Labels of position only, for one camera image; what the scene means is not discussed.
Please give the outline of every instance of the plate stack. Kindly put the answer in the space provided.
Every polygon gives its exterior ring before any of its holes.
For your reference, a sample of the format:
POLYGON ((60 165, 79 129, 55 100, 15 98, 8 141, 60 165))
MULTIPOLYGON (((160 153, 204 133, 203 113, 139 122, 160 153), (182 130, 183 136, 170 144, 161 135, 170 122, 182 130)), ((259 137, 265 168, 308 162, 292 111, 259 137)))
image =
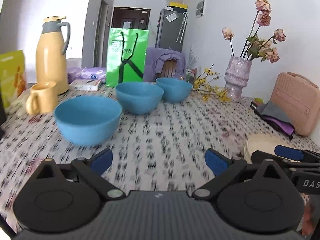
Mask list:
POLYGON ((262 151, 275 155, 275 147, 278 145, 291 147, 286 142, 281 141, 279 138, 267 134, 251 134, 244 145, 244 159, 247 163, 252 163, 251 155, 255 151, 262 151))

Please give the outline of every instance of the gray gripper base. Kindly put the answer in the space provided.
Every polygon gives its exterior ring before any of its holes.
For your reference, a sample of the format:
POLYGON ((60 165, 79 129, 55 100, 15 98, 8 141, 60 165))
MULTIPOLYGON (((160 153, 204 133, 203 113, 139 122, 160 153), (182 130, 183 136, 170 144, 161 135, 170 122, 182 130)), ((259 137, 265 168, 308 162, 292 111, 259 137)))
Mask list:
POLYGON ((132 191, 126 199, 107 202, 98 217, 80 229, 57 235, 37 234, 24 230, 15 238, 15 240, 75 239, 302 240, 303 238, 294 231, 273 236, 239 231, 222 221, 208 202, 193 200, 184 191, 132 191))

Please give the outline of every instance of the yellow mug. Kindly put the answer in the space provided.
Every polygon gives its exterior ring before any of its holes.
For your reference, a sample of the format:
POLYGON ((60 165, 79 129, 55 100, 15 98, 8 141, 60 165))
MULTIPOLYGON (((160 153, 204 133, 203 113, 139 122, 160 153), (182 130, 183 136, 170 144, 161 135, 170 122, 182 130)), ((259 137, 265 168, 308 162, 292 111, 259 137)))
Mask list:
POLYGON ((45 114, 52 112, 58 105, 57 83, 53 81, 37 83, 30 88, 26 102, 28 114, 45 114))

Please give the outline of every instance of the yellow snack bag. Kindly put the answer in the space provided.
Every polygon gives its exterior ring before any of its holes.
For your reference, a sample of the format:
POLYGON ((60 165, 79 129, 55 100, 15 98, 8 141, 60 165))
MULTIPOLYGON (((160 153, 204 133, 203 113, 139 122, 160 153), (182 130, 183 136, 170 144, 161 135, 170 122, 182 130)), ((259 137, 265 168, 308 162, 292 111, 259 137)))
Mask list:
POLYGON ((27 89, 22 50, 0 55, 0 87, 4 108, 27 89))

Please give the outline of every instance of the suitcase handle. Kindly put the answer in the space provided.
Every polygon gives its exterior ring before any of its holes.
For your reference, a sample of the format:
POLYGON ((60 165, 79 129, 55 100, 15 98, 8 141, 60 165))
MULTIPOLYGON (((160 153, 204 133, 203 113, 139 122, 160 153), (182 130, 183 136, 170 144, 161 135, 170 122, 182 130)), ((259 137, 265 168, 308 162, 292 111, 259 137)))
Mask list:
POLYGON ((293 76, 293 77, 300 77, 300 78, 304 79, 305 81, 307 81, 311 86, 315 87, 316 89, 319 89, 319 87, 316 84, 314 84, 313 82, 311 82, 310 80, 308 80, 304 76, 301 76, 299 74, 292 73, 292 72, 288 72, 288 74, 293 76))

